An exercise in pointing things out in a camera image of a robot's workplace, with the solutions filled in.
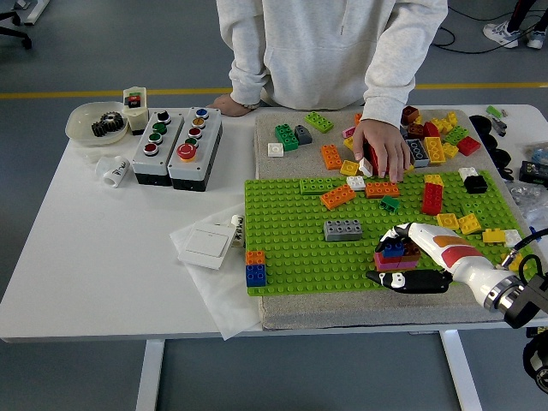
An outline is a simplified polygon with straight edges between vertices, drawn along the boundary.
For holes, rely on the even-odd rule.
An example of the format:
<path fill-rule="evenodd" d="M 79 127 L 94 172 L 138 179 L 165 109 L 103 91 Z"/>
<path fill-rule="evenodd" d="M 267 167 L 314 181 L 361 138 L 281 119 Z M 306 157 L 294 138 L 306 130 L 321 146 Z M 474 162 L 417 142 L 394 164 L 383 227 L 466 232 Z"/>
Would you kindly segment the person's right hand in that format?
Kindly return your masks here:
<path fill-rule="evenodd" d="M 208 108 L 217 109 L 221 111 L 222 115 L 230 117 L 240 117 L 252 112 L 259 108 L 260 103 L 257 104 L 240 104 L 237 103 L 229 94 L 223 94 L 217 97 L 211 104 L 208 104 Z"/>

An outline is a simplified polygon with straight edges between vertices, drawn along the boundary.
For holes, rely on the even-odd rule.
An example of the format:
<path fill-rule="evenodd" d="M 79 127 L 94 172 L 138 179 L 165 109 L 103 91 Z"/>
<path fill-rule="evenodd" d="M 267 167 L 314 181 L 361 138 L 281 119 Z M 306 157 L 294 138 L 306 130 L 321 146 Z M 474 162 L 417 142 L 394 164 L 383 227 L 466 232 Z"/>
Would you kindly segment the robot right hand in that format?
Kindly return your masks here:
<path fill-rule="evenodd" d="M 378 252 L 397 240 L 409 239 L 426 253 L 438 270 L 368 271 L 366 277 L 402 294 L 441 294 L 453 282 L 466 284 L 485 309 L 497 309 L 502 293 L 516 278 L 499 270 L 476 247 L 451 229 L 427 223 L 403 223 L 386 232 L 376 247 Z"/>

